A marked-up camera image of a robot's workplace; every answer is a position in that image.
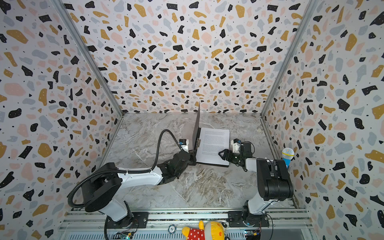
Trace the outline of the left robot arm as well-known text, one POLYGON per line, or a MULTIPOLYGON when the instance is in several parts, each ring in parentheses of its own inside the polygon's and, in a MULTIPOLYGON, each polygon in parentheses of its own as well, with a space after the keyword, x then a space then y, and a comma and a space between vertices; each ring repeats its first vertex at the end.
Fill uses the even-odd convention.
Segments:
POLYGON ((154 169, 130 170, 107 163, 80 186, 84 199, 83 208, 88 213, 100 212, 106 215, 110 223, 119 227, 131 226, 135 216, 127 202, 117 200, 116 195, 119 192, 137 186, 171 183, 178 179, 187 167, 196 164, 196 154, 184 150, 154 169))

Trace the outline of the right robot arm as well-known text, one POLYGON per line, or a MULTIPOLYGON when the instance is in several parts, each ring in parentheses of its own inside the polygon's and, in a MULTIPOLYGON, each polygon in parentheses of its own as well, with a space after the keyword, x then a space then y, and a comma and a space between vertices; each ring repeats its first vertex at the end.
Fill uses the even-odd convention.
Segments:
POLYGON ((230 227, 267 227, 267 209, 293 196, 294 187, 288 167, 295 152, 291 148, 284 148, 281 159, 270 160, 254 157, 251 142, 235 139, 231 145, 232 150, 225 149, 219 152, 219 156, 222 160, 241 167, 245 172, 255 172, 258 191, 252 199, 245 202, 240 212, 228 212, 230 227))

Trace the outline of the blue toy microphone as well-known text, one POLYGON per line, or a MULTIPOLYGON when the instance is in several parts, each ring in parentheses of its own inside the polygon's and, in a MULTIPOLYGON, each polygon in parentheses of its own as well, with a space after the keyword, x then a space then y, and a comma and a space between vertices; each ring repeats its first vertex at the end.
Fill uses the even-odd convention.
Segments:
POLYGON ((287 169, 289 168, 290 163, 291 163, 292 159, 294 158, 294 155, 295 155, 295 152, 291 148, 284 148, 282 150, 282 159, 284 160, 287 169))

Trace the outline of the yellow red plush toy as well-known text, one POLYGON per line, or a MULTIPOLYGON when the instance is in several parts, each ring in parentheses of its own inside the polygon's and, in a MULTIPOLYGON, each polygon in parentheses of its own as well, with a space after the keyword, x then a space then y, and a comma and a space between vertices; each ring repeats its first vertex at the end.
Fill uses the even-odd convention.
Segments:
POLYGON ((199 221, 197 229, 184 227, 182 234, 187 240, 230 240, 230 237, 226 236, 227 228, 224 222, 210 221, 204 224, 199 221))

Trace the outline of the green circuit board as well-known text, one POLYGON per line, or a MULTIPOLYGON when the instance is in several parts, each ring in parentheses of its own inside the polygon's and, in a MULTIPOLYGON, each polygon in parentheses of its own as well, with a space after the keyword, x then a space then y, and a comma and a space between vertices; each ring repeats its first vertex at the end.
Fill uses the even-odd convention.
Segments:
POLYGON ((114 235, 114 240, 132 240, 134 238, 134 232, 118 232, 114 235))

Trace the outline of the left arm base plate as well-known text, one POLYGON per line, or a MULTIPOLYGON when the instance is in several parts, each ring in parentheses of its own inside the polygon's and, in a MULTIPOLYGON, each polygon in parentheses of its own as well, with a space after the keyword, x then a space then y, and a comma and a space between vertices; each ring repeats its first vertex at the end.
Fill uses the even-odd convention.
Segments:
POLYGON ((145 229, 149 219, 149 212, 133 212, 118 222, 108 218, 106 229, 145 229))

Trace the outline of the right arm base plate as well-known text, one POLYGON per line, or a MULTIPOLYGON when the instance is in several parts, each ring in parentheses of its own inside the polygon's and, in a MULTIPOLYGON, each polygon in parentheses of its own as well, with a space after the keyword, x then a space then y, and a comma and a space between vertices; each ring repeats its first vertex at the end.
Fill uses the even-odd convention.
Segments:
POLYGON ((269 227, 268 216, 252 215, 245 211, 229 211, 228 223, 231 228, 245 228, 245 227, 269 227))

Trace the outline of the round white badge on rail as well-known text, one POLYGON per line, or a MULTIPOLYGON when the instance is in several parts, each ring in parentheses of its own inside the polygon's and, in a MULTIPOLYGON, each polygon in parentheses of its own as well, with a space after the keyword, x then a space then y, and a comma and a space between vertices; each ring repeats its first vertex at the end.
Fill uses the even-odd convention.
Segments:
POLYGON ((177 230, 177 227, 175 225, 169 225, 168 227, 168 233, 169 234, 174 234, 177 230))

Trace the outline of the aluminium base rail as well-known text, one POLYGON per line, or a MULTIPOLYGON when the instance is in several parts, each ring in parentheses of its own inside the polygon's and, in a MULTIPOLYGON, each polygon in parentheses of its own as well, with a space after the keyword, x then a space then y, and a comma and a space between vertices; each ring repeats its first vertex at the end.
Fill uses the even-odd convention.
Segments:
POLYGON ((224 222, 228 228, 226 236, 231 240, 244 240, 252 233, 262 240, 315 240, 317 239, 308 213, 304 209, 267 210, 269 227, 231 228, 229 211, 240 209, 133 209, 133 212, 149 212, 145 229, 106 229, 106 217, 101 213, 71 211, 59 228, 60 240, 113 240, 118 232, 134 232, 133 240, 184 240, 184 227, 198 228, 199 221, 224 222), (175 225, 174 234, 168 233, 169 225, 175 225))

